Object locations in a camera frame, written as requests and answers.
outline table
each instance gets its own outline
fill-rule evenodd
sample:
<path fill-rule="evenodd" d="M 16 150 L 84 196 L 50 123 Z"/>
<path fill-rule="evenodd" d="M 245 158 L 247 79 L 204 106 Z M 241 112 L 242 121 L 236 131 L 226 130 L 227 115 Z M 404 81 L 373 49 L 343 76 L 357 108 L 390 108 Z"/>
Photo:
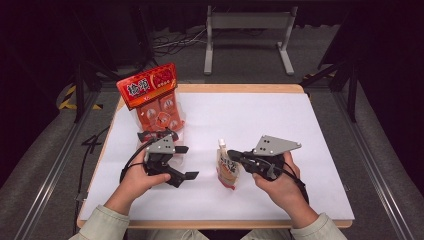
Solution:
<path fill-rule="evenodd" d="M 299 140 L 302 143 L 303 147 L 294 150 L 292 154 L 296 164 L 302 169 L 302 179 L 306 183 L 311 206 L 318 212 L 326 212 L 338 227 L 351 226 L 354 216 L 350 204 L 309 99 L 299 85 L 180 84 L 178 92 L 183 111 L 187 114 L 183 141 L 190 148 L 180 171 L 199 170 L 200 173 L 195 180 L 185 181 L 179 188 L 162 184 L 137 199 L 130 212 L 132 220 L 129 228 L 289 228 L 291 222 L 288 215 L 254 185 L 250 174 L 241 171 L 235 191 L 224 188 L 216 177 L 215 158 L 219 137 L 225 138 L 229 149 L 244 151 L 256 145 L 261 136 L 259 134 L 270 135 L 268 133 L 285 139 Z M 193 101 L 199 97 L 204 99 L 202 104 Z M 228 106 L 228 100 L 233 102 L 234 107 L 224 107 L 223 103 Z M 225 118 L 221 118 L 220 113 L 211 114 L 209 111 L 216 104 L 219 105 Z M 252 107 L 255 104 L 261 106 L 254 110 Z M 273 116 L 266 119 L 275 119 L 278 123 L 272 121 L 259 127 L 258 118 L 265 112 L 274 112 Z M 135 132 L 134 134 L 132 132 L 133 129 L 137 129 L 134 128 L 136 123 L 132 122 L 133 119 L 123 122 L 125 114 L 128 115 L 128 110 L 121 100 L 93 175 L 88 198 L 78 217 L 80 227 L 97 204 L 103 204 L 113 192 L 118 185 L 122 167 L 135 151 L 137 137 Z M 119 147 L 115 146 L 128 138 L 135 140 Z M 224 205 L 228 207 L 226 210 L 231 211 L 230 214 L 225 211 L 222 211 L 221 215 L 217 214 L 220 210 L 216 204 L 222 199 L 228 200 Z"/>

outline sleeve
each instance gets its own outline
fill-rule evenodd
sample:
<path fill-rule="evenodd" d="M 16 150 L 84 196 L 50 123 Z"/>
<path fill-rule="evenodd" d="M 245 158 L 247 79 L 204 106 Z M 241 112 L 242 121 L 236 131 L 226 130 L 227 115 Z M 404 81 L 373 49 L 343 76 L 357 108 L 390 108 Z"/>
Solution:
<path fill-rule="evenodd" d="M 296 240 L 347 239 L 325 213 L 321 213 L 315 222 L 305 228 L 291 229 L 291 233 Z"/>
<path fill-rule="evenodd" d="M 122 240 L 129 222 L 128 216 L 99 205 L 79 233 L 70 240 Z"/>

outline person's right hand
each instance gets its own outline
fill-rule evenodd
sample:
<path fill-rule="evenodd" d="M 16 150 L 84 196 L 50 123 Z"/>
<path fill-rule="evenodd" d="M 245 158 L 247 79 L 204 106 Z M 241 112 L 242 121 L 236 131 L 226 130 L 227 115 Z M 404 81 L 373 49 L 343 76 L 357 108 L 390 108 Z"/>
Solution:
<path fill-rule="evenodd" d="M 286 163 L 293 169 L 293 175 L 300 178 L 300 169 L 294 164 L 290 152 L 284 152 Z M 288 172 L 292 170 L 284 165 Z M 287 174 L 281 174 L 274 181 L 268 181 L 259 174 L 254 173 L 255 184 L 268 193 L 271 200 L 280 208 L 284 209 L 292 219 L 294 228 L 306 227 L 318 218 L 318 214 L 308 205 L 303 198 L 299 187 Z"/>

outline red snack bag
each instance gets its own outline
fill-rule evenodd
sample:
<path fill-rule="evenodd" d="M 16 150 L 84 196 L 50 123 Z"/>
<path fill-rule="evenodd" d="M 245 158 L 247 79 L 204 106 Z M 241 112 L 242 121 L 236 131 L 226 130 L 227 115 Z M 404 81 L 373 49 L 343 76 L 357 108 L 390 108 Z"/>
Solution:
<path fill-rule="evenodd" d="M 144 131 L 183 127 L 174 92 L 177 76 L 173 63 L 123 79 L 116 86 L 128 109 L 136 109 Z"/>

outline black cable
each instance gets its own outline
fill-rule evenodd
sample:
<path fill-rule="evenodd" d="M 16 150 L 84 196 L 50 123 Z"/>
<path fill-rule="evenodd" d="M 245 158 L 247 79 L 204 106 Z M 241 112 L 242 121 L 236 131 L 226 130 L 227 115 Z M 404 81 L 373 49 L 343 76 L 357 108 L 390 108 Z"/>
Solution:
<path fill-rule="evenodd" d="M 163 36 L 153 38 L 153 42 L 156 43 L 155 41 L 159 40 L 159 42 L 157 42 L 156 45 L 159 45 L 159 46 L 165 45 L 165 44 L 168 44 L 168 43 L 176 42 L 177 39 L 181 39 L 182 36 L 184 36 L 183 39 L 194 38 L 197 35 L 199 35 L 202 31 L 199 31 L 199 32 L 196 32 L 196 33 L 173 33 L 173 34 L 163 35 Z M 169 40 L 169 37 L 174 36 L 174 35 L 177 35 L 177 36 L 174 37 L 173 40 Z"/>
<path fill-rule="evenodd" d="M 101 143 L 98 143 L 97 140 L 109 128 L 110 128 L 110 126 L 103 129 L 102 131 L 100 131 L 97 135 L 91 136 L 89 139 L 85 140 L 81 144 L 81 145 L 88 145 L 88 147 L 87 147 L 87 150 L 84 153 L 84 158 L 82 160 L 81 168 L 80 168 L 80 175 L 79 175 L 79 181 L 78 181 L 78 193 L 77 193 L 77 197 L 75 199 L 75 212 L 74 212 L 74 225 L 73 225 L 74 227 L 73 227 L 73 230 L 72 230 L 73 235 L 75 235 L 77 233 L 77 218 L 78 218 L 79 207 L 80 207 L 80 201 L 77 198 L 81 194 L 82 178 L 83 178 L 83 174 L 84 174 L 84 166 L 85 166 L 85 162 L 87 160 L 88 153 L 92 154 L 94 152 L 95 146 L 101 144 Z"/>
<path fill-rule="evenodd" d="M 141 145 L 141 147 L 139 147 L 137 149 L 137 151 L 135 151 L 135 153 L 130 157 L 130 159 L 128 160 L 128 162 L 125 164 L 124 168 L 121 170 L 121 176 L 119 177 L 119 183 L 122 182 L 122 180 L 125 177 L 125 174 L 127 173 L 128 169 L 134 165 L 137 164 L 131 164 L 131 162 L 134 160 L 135 157 L 137 157 L 137 155 L 143 151 L 143 149 L 145 149 L 147 146 L 149 146 L 150 144 L 152 144 L 155 140 L 153 138 L 149 139 L 149 141 L 147 141 L 146 143 L 144 143 L 143 145 Z"/>
<path fill-rule="evenodd" d="M 264 160 L 264 159 L 262 159 L 262 158 L 255 158 L 254 160 L 256 160 L 256 161 L 260 161 L 260 162 L 262 162 L 262 163 L 264 163 L 264 164 L 268 164 L 269 166 L 271 166 L 271 165 L 272 165 L 271 163 L 269 163 L 268 161 L 266 161 L 266 160 Z M 290 173 L 289 171 L 285 170 L 284 168 L 274 167 L 274 169 L 276 169 L 276 170 L 278 170 L 278 171 L 281 171 L 281 174 L 283 174 L 283 173 L 287 174 L 287 176 L 291 177 L 291 178 L 292 178 L 295 182 L 296 182 L 296 181 L 300 181 L 300 179 L 297 177 L 297 175 L 296 175 L 295 171 L 293 170 L 293 168 L 292 168 L 292 167 L 290 167 L 290 165 L 288 165 L 288 164 L 284 161 L 284 159 L 283 159 L 283 162 L 284 162 L 284 164 L 285 164 L 285 165 L 287 165 L 287 167 L 289 167 L 289 168 L 290 168 L 290 170 L 292 171 L 291 173 Z"/>
<path fill-rule="evenodd" d="M 155 50 L 154 51 L 155 57 L 163 57 L 163 56 L 166 56 L 166 55 L 177 54 L 178 52 L 180 52 L 184 48 L 193 46 L 196 43 L 198 43 L 199 40 L 196 40 L 196 39 L 197 38 L 201 39 L 201 38 L 203 38 L 204 35 L 205 35 L 205 30 L 202 30 L 202 31 L 197 32 L 197 33 L 192 33 L 192 34 L 187 34 L 187 33 L 186 34 L 179 34 L 171 41 L 169 41 L 169 39 L 165 36 L 160 36 L 157 39 L 166 38 L 166 39 L 168 39 L 168 42 L 160 44 L 159 46 L 156 46 L 156 47 L 157 48 L 160 47 L 160 46 L 167 47 L 167 50 L 166 51 Z"/>

